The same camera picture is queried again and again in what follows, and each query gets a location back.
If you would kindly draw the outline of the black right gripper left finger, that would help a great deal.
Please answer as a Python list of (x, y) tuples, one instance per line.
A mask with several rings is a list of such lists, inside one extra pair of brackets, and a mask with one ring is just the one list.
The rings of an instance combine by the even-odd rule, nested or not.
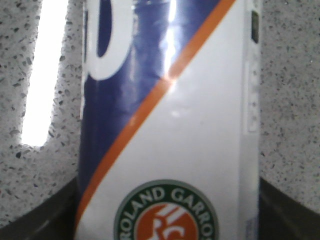
[(72, 240), (77, 203), (73, 178), (42, 204), (0, 229), (2, 240)]

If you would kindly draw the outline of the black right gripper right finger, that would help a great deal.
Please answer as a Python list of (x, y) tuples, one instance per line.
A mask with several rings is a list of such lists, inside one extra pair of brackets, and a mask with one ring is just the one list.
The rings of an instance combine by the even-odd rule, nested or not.
[(320, 215), (259, 179), (259, 240), (318, 240)]

